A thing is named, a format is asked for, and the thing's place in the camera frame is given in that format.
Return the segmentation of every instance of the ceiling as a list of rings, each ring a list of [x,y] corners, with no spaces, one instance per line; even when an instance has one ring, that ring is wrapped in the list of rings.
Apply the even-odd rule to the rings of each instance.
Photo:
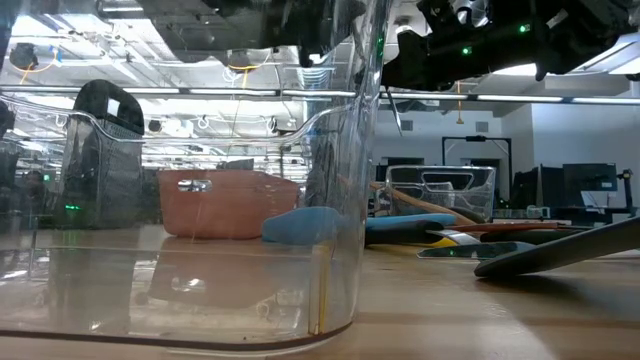
[[[456,8],[472,7],[474,24],[481,25],[485,21],[484,0],[451,1]],[[406,29],[409,26],[422,35],[430,31],[416,8],[417,2],[393,1],[384,48],[385,62],[397,56],[396,32],[399,28]],[[58,14],[34,15],[25,11],[19,17],[13,28],[10,49],[14,49],[18,43],[35,44],[40,65],[35,71],[25,72],[11,66],[8,59],[5,59],[7,65],[0,74],[0,83],[80,87],[94,79],[108,79],[124,88],[149,88],[146,95],[138,96],[145,120],[147,124],[157,120],[162,122],[163,126],[158,133],[148,132],[148,137],[273,137],[277,136],[272,131],[275,124],[279,129],[288,131],[299,129],[309,118],[309,104],[313,104],[308,97],[294,96],[278,101],[240,101],[229,96],[185,96],[179,93],[154,95],[154,89],[346,90],[348,84],[352,83],[349,79],[352,79],[357,71],[354,69],[359,68],[360,60],[356,51],[358,44],[354,45],[351,37],[323,59],[317,59],[317,63],[309,69],[300,68],[298,50],[290,46],[250,50],[247,55],[251,63],[255,64],[252,71],[231,71],[213,57],[197,63],[183,63],[170,51],[148,19],[103,20],[95,15],[95,4],[92,4],[92,0],[60,0],[60,3],[62,11]],[[139,5],[135,0],[109,0],[108,6],[132,8]],[[633,36],[622,39],[612,53],[595,59],[566,76],[549,76],[543,82],[536,82],[532,75],[490,74],[461,81],[460,92],[504,95],[618,95],[629,89],[628,80],[623,75],[610,75],[608,72],[638,58],[640,44],[635,40]],[[73,107],[75,99],[74,94],[63,91],[38,94],[16,92],[5,95],[66,109]],[[316,104],[321,107],[331,105],[321,101]],[[456,109],[457,106],[455,101],[428,103],[429,111],[446,112]],[[464,103],[463,108],[493,111],[495,116],[502,116],[513,110],[512,105],[496,103],[469,102]],[[31,125],[20,130],[23,134],[35,138],[64,137],[65,130],[59,124],[56,125],[55,119],[52,122],[39,122],[37,126]],[[259,159],[262,155],[268,155],[267,152],[265,150],[261,153],[256,150],[251,156]],[[148,149],[147,153],[203,157],[221,156],[223,152],[216,149],[194,152],[185,150],[184,147],[167,147],[162,150]]]

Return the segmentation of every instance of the computer monitor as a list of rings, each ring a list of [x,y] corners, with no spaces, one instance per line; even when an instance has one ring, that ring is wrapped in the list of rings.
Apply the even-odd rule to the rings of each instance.
[[[563,170],[567,206],[584,207],[583,191],[618,191],[616,164],[565,164]]]

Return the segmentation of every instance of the wooden table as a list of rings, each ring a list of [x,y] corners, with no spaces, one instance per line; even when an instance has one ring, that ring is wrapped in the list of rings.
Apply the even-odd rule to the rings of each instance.
[[[365,252],[353,326],[293,359],[638,359],[640,260],[480,280],[465,260]],[[0,339],[0,359],[201,359],[164,348]]]

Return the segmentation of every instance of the clear plastic container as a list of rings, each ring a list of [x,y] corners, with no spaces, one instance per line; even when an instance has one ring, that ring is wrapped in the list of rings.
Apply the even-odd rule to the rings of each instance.
[[[387,187],[418,200],[458,210],[462,215],[489,221],[493,215],[496,169],[473,166],[391,166]],[[391,199],[391,213],[423,212]]]
[[[350,325],[389,4],[207,3],[20,10],[0,333],[271,353]]]

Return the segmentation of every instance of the desk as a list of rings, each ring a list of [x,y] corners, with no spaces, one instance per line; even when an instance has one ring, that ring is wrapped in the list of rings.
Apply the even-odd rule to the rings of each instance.
[[[595,260],[509,282],[474,261],[365,252],[359,315],[331,342],[269,359],[637,359],[640,260]],[[204,359],[163,348],[0,339],[0,359]]]

